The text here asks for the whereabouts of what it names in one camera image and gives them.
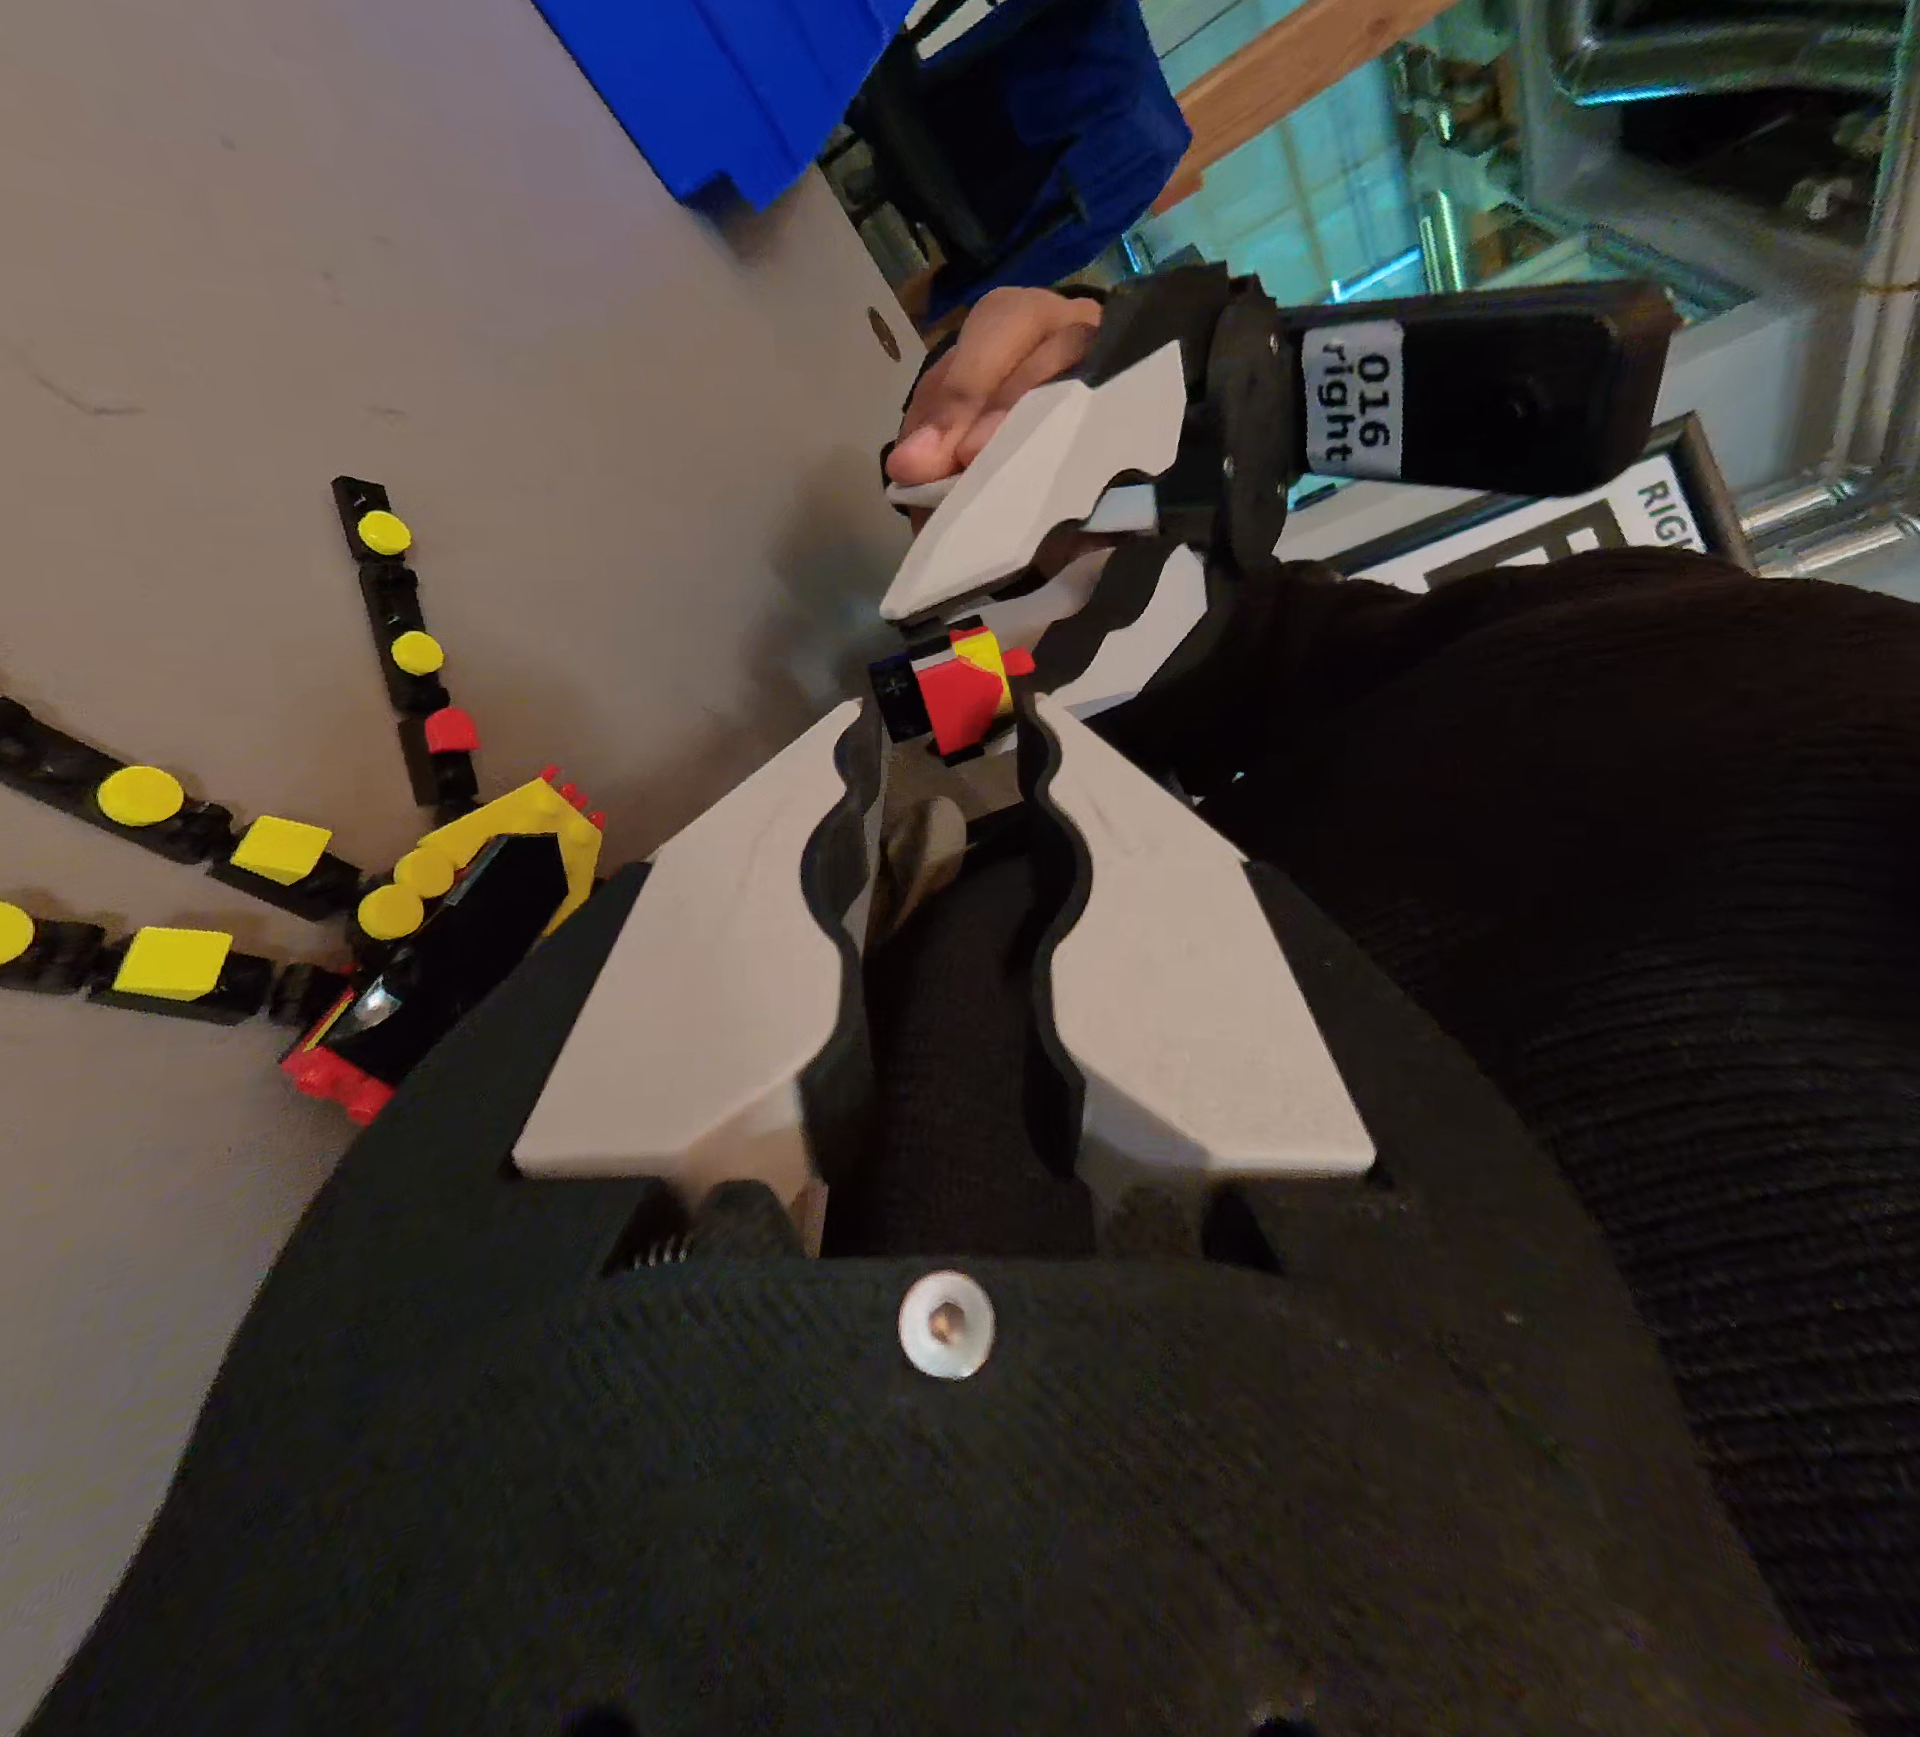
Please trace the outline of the blue jacket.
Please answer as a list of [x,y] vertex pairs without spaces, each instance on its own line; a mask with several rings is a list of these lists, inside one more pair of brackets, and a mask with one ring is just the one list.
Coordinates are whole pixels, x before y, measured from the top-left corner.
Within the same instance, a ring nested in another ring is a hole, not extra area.
[[922,77],[929,130],[994,239],[988,263],[941,250],[927,322],[998,286],[1073,282],[1192,142],[1140,0],[1006,0]]

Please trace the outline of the yellow black lego spider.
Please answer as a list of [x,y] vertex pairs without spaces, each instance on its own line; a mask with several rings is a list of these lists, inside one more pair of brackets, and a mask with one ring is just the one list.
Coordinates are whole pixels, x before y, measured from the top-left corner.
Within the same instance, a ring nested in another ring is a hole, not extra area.
[[337,926],[347,966],[244,953],[221,929],[126,931],[3,901],[3,990],[290,1035],[292,1089],[369,1125],[450,1029],[598,887],[605,819],[551,769],[484,801],[476,723],[446,688],[420,605],[413,534],[382,483],[336,477],[334,509],[364,599],[413,801],[429,827],[385,869],[299,819],[237,817],[157,765],[136,765],[2,705],[3,789],[308,924]]

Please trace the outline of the person's right hand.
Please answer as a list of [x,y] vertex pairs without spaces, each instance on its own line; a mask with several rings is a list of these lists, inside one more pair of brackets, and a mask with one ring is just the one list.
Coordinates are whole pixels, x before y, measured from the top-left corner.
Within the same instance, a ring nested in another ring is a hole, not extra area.
[[1103,308],[1092,286],[983,295],[913,381],[882,481],[922,486],[970,468],[1021,399],[1073,372]]

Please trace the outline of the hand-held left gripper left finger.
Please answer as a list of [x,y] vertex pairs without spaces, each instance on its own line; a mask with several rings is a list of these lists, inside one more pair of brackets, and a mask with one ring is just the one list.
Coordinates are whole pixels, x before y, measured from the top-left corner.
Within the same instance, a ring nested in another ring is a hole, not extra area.
[[727,1183],[819,1213],[874,1073],[861,995],[885,784],[846,700],[658,846],[514,1144],[527,1178]]

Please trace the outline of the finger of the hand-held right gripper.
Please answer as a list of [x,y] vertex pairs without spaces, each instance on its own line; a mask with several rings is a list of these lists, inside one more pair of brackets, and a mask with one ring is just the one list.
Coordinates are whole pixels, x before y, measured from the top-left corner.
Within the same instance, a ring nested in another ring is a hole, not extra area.
[[1009,724],[1018,693],[1087,724],[1149,724],[1196,696],[1228,642],[1250,577],[1165,537],[1072,559],[1038,591],[979,615],[1000,657],[995,693],[968,682],[970,724]]
[[1027,570],[1053,533],[1154,533],[1156,483],[1178,458],[1187,406],[1184,351],[1170,341],[1106,381],[1053,381],[1026,395],[971,465],[885,501],[925,519],[878,602],[891,624],[971,606]]

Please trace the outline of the red yellow lego spider head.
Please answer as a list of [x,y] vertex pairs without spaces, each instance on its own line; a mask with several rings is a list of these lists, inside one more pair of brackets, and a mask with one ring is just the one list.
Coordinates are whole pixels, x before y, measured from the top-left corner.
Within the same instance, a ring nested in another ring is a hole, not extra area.
[[868,664],[868,684],[891,746],[929,743],[945,765],[979,757],[1014,714],[1014,687],[1036,672],[1034,652],[979,616],[938,624]]

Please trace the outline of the silver metal pipes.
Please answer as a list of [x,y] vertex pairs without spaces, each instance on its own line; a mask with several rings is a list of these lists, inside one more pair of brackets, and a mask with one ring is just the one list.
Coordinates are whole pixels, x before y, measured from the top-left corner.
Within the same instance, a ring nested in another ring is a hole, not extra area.
[[1752,496],[1747,559],[1774,578],[1835,577],[1918,537],[1918,134],[1905,99],[1868,239],[1829,449],[1818,468]]

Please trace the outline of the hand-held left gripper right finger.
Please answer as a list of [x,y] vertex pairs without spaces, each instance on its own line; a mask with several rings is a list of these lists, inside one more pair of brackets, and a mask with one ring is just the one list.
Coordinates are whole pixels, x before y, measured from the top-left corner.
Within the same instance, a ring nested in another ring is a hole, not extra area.
[[1372,1171],[1250,863],[1051,696],[1021,718],[1021,792],[1063,863],[1034,1017],[1070,1171],[1102,1207]]

